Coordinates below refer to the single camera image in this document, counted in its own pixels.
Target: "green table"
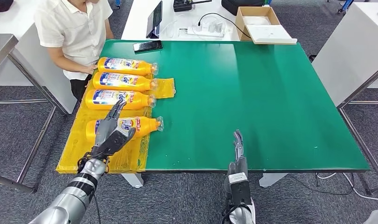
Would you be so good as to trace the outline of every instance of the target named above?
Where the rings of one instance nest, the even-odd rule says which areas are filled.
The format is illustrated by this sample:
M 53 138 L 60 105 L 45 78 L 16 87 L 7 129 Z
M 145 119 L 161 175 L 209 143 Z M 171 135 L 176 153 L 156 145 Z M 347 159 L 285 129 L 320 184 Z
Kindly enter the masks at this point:
M 107 41 L 101 56 L 157 62 L 177 90 L 153 109 L 165 129 L 151 134 L 147 170 L 226 170 L 237 128 L 250 171 L 369 169 L 299 44 L 164 41 L 134 54 L 133 43 Z

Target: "white shirt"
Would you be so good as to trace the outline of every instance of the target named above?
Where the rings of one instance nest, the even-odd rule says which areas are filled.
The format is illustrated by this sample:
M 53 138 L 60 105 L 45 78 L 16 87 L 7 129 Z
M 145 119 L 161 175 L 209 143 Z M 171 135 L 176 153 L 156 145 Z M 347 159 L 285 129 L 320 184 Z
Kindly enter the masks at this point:
M 66 58 L 81 65 L 98 60 L 106 40 L 105 20 L 112 14 L 108 0 L 86 2 L 87 13 L 68 0 L 43 0 L 35 12 L 41 45 L 63 48 Z M 85 80 L 88 74 L 64 70 L 68 79 Z

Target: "robotic arm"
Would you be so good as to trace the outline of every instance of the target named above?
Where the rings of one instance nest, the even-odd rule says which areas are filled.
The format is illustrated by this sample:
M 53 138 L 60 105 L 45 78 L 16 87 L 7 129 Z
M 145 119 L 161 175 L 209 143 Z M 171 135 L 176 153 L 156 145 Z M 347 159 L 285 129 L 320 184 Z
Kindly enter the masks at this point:
M 229 164 L 225 179 L 227 205 L 222 223 L 229 220 L 231 224 L 255 224 L 255 204 L 247 178 L 248 165 L 244 156 L 243 136 L 238 129 L 233 135 L 236 159 Z
M 135 128 L 118 127 L 120 111 L 126 105 L 119 100 L 100 122 L 91 152 L 78 161 L 78 174 L 52 204 L 29 224 L 78 224 L 94 196 L 98 179 L 105 173 L 109 156 L 133 138 Z

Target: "gray carpet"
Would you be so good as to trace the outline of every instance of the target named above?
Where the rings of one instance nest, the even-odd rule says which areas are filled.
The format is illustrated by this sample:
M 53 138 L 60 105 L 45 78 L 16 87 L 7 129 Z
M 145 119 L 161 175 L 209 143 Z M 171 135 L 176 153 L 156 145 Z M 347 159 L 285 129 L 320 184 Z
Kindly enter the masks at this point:
M 122 2 L 115 10 L 111 27 L 120 37 L 131 5 Z M 337 1 L 273 0 L 280 22 L 297 37 L 307 54 L 316 54 L 341 20 Z M 32 87 L 0 87 L 1 99 L 38 97 Z M 378 90 L 367 90 L 360 99 L 378 99 Z M 0 174 L 17 178 L 25 157 L 48 115 L 50 106 L 0 105 Z M 378 159 L 378 105 L 349 105 L 347 112 L 369 148 Z M 39 184 L 36 194 L 28 195 L 0 185 L 0 224 L 27 223 L 40 213 L 66 186 L 73 175 L 59 175 L 54 169 L 70 132 L 75 115 L 52 119 L 25 183 Z M 332 196 L 311 191 L 347 192 L 349 185 L 341 174 L 319 180 L 314 174 L 290 174 L 269 188 L 261 188 L 261 174 L 249 174 L 252 197 L 259 224 L 358 224 L 366 220 L 378 201 L 362 199 L 355 193 Z M 100 180 L 96 196 L 103 224 L 216 224 L 224 207 L 223 174 L 147 174 L 144 187 L 132 188 L 120 175 Z M 364 174 L 371 187 L 378 186 L 374 171 Z M 361 193 L 358 177 L 355 184 Z M 94 202 L 83 224 L 96 224 Z

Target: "black pants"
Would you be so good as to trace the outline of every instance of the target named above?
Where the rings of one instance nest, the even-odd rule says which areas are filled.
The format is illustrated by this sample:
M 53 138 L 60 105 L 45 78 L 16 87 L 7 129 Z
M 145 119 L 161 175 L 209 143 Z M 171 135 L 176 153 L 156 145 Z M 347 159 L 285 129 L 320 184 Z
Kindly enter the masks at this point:
M 85 80 L 71 79 L 71 91 L 74 97 L 81 102 L 84 91 L 86 90 L 87 83 L 91 79 L 91 75 L 88 75 Z

